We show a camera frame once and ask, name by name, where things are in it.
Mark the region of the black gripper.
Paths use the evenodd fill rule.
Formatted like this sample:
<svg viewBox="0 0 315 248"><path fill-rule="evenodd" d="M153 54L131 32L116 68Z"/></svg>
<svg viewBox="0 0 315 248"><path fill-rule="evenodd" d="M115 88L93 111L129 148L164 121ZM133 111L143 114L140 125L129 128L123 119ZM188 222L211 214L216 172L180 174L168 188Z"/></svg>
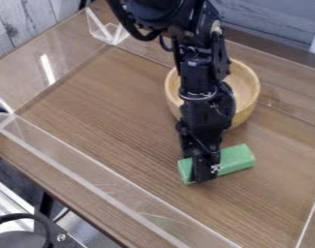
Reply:
<svg viewBox="0 0 315 248"><path fill-rule="evenodd" d="M179 91L183 99L178 133L184 158L192 158L191 179L196 183L218 177L220 170L222 133L231 127L236 111L235 95L219 82L207 92Z"/></svg>

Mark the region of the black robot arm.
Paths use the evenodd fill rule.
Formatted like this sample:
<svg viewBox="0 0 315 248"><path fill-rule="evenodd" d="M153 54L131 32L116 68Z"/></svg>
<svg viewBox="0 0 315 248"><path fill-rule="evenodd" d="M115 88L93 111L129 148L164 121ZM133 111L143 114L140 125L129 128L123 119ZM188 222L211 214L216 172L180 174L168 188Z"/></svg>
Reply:
<svg viewBox="0 0 315 248"><path fill-rule="evenodd" d="M190 180L218 177L222 133L231 127L236 100L230 76L224 28L211 0L107 0L131 35L143 42L170 38L163 49L175 55L183 100L178 122Z"/></svg>

